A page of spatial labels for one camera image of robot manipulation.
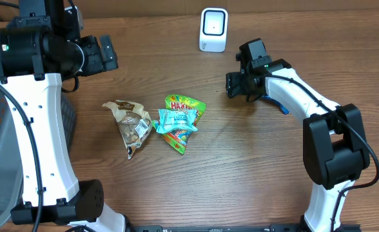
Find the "blue Oreo packet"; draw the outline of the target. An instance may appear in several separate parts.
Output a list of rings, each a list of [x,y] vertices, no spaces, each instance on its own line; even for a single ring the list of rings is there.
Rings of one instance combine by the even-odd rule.
[[[272,99],[271,97],[269,97],[268,95],[264,95],[262,96],[262,100],[268,102],[268,103],[271,103],[275,106],[277,106],[279,108],[279,110],[284,114],[284,115],[287,115],[289,114],[289,110],[284,107],[281,103],[279,103],[278,101]]]

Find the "brown cookie bag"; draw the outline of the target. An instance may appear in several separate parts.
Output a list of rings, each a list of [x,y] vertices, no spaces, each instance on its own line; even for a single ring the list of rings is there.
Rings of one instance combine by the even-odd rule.
[[[137,102],[116,100],[102,105],[111,110],[118,125],[130,160],[153,128],[150,114]]]

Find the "light blue snack packet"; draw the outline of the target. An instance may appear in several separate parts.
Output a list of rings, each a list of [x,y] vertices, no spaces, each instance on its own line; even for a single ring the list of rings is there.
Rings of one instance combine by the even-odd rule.
[[[196,110],[159,109],[159,120],[153,120],[152,124],[156,132],[160,134],[175,130],[197,131],[196,119]]]

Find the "green Haribo candy bag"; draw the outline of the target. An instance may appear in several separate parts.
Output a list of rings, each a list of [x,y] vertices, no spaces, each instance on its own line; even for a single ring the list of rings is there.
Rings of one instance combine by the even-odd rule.
[[[191,97],[170,94],[165,99],[166,109],[168,110],[196,110],[197,118],[194,125],[196,126],[206,109],[206,104],[193,99]],[[192,131],[175,130],[162,134],[163,139],[181,155],[186,151],[188,139],[191,137]]]

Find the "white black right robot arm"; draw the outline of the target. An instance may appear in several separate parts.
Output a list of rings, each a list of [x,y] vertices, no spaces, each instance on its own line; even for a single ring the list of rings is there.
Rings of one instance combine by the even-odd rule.
[[[261,39],[241,45],[236,60],[240,71],[226,75],[229,98],[270,98],[302,123],[303,163],[313,188],[296,230],[359,231],[343,225],[340,214],[347,192],[370,165],[360,110],[320,95],[287,61],[272,60]]]

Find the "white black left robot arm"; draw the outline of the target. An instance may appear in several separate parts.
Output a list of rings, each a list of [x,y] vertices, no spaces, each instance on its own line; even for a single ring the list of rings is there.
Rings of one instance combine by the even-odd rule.
[[[127,230],[104,202],[97,179],[80,181],[70,163],[61,115],[62,83],[118,67],[107,35],[81,37],[81,17],[62,1],[20,0],[19,15],[0,29],[0,91],[5,95],[23,167],[17,225],[44,222],[70,231]]]

